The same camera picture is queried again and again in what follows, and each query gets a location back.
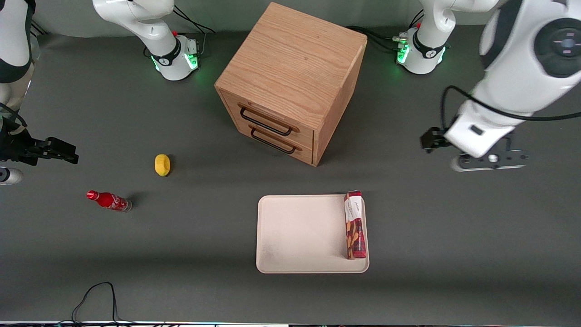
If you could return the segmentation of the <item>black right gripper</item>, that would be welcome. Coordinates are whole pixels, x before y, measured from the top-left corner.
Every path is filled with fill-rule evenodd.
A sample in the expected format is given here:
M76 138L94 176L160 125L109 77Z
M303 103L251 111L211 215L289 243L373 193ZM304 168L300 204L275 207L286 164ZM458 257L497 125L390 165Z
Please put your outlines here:
M31 140L27 129L16 135L11 135L7 130L2 130L0 137L0 161L21 162L30 166L38 165L38 158L59 159L73 165L77 165L79 156L75 153L76 147L57 138L47 138L44 141L34 140L34 145L26 147Z

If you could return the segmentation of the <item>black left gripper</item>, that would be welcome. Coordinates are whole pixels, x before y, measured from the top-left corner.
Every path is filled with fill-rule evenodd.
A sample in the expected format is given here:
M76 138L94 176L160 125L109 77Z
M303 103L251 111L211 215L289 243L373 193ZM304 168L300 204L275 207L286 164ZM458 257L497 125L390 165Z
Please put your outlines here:
M451 145L445 137L446 129L429 129L421 137L420 143L423 151L432 153L437 148L444 148Z

